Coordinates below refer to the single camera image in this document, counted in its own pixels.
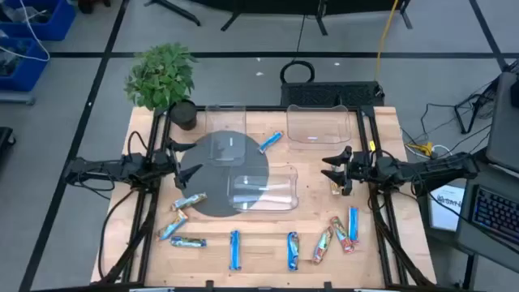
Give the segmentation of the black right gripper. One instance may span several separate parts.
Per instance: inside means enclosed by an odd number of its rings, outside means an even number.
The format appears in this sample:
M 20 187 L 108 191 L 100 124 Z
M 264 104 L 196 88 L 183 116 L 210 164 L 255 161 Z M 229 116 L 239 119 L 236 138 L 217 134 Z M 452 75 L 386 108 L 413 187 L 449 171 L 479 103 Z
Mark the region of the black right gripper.
M 321 170 L 321 174 L 331 181 L 331 193 L 333 195 L 350 196 L 353 190 L 352 180 L 361 183 L 373 183 L 375 181 L 373 175 L 374 155 L 373 152 L 352 152 L 352 147 L 346 145 L 339 155 L 323 158 L 323 162 L 334 166 L 348 164 L 347 173 L 345 171 Z

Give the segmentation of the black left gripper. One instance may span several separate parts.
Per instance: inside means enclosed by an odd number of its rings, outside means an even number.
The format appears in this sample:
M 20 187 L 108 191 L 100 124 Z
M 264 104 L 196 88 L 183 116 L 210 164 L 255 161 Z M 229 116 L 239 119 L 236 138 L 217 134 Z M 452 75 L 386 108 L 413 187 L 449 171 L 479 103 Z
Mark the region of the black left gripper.
M 174 184 L 176 188 L 183 190 L 191 177 L 203 167 L 203 164 L 194 165 L 191 168 L 180 170 L 180 164 L 176 157 L 176 152 L 185 152 L 194 148 L 196 144 L 182 144 L 168 138 L 165 146 L 166 150 L 156 150 L 152 157 L 152 178 L 162 178 L 169 174 L 174 174 Z

